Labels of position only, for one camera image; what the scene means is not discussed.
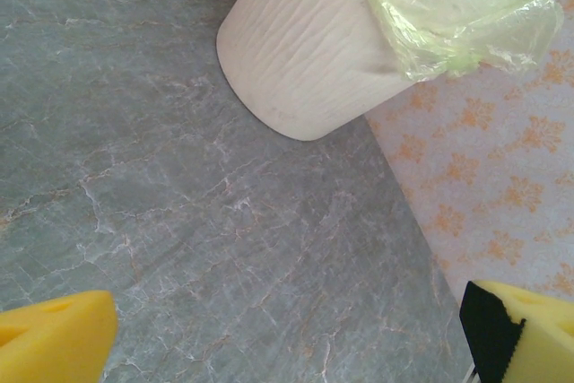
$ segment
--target gray marble surface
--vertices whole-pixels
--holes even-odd
[[[457,305],[365,121],[296,143],[234,0],[0,0],[0,309],[114,292],[106,382],[458,382]]]

